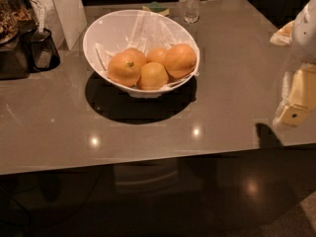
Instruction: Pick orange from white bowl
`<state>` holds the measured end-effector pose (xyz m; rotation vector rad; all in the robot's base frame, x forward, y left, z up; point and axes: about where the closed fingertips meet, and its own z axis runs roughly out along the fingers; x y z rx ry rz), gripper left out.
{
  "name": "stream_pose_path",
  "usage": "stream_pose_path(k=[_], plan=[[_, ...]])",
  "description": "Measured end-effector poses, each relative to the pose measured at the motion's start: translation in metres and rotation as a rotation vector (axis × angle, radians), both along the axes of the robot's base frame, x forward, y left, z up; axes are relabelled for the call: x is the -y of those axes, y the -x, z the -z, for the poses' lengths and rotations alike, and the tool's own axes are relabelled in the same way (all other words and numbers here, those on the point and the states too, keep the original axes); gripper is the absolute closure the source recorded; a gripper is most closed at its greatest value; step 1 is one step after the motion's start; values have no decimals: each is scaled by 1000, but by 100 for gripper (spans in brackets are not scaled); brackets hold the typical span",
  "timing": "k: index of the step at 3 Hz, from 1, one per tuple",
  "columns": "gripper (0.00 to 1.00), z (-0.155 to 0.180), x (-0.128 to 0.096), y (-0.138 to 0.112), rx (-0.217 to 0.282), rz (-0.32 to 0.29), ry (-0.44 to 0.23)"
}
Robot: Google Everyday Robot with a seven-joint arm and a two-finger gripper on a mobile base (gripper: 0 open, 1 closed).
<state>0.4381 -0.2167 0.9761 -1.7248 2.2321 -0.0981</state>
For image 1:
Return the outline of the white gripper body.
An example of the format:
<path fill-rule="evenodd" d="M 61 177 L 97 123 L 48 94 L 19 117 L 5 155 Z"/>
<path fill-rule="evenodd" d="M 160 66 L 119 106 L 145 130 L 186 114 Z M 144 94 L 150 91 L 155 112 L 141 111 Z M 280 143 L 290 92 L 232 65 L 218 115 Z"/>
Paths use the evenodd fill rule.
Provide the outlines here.
<path fill-rule="evenodd" d="M 304 63 L 316 63 L 316 0 L 309 0 L 296 16 L 291 32 L 291 50 Z"/>

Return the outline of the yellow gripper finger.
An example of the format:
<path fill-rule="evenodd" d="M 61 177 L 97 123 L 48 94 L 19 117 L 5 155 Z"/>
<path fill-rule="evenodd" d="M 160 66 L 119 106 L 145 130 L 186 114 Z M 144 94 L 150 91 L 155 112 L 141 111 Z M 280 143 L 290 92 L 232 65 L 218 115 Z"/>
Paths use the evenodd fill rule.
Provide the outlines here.
<path fill-rule="evenodd" d="M 276 128 L 301 125 L 316 109 L 316 65 L 303 64 L 297 71 L 284 74 L 281 102 L 273 124 Z"/>
<path fill-rule="evenodd" d="M 293 21 L 287 23 L 282 28 L 277 30 L 272 35 L 270 42 L 279 46 L 289 45 L 291 41 L 292 26 L 293 26 Z"/>

